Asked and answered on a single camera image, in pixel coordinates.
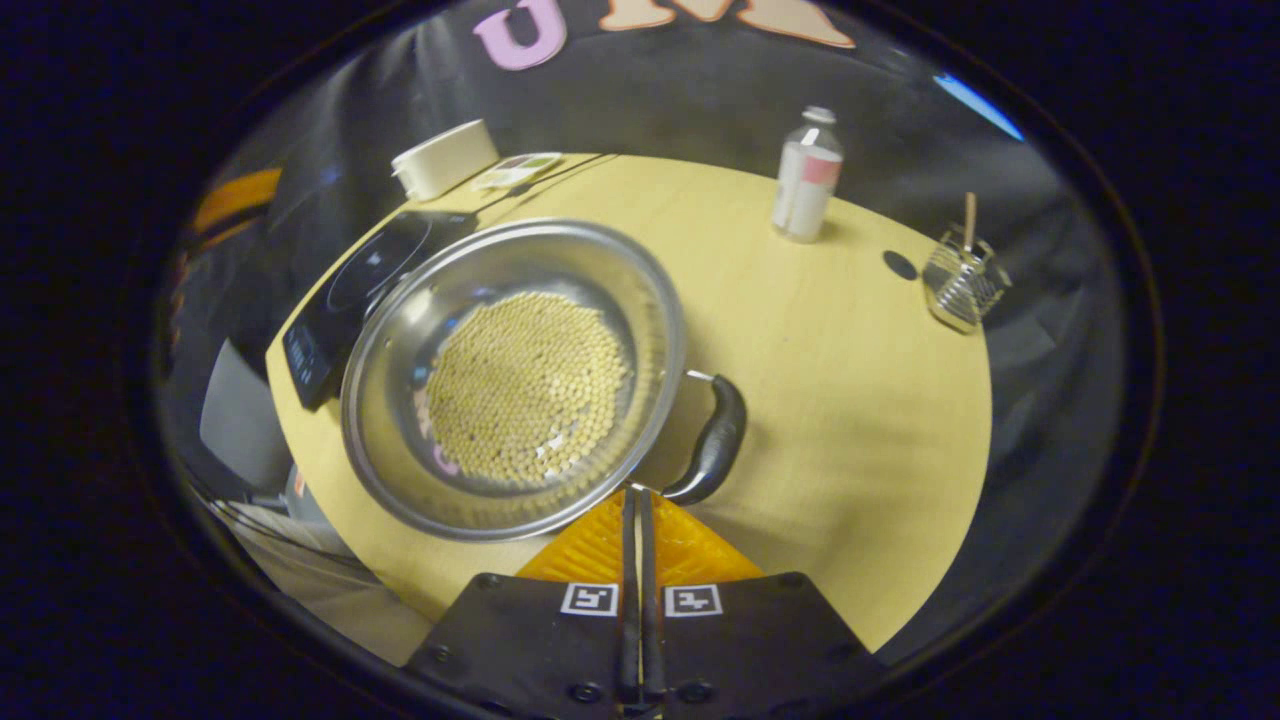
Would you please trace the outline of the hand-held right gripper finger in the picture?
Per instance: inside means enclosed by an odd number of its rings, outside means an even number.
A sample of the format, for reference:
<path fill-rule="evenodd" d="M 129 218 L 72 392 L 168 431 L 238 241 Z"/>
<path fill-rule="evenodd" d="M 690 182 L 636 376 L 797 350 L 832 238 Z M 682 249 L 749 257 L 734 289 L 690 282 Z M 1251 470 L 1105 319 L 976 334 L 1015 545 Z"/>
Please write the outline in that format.
<path fill-rule="evenodd" d="M 882 682 L 806 574 L 764 574 L 655 495 L 641 533 L 643 692 L 666 716 L 828 716 Z"/>
<path fill-rule="evenodd" d="M 404 665 L 431 688 L 497 716 L 618 716 L 639 696 L 635 489 L 600 503 L 618 518 L 617 582 L 477 574 Z"/>

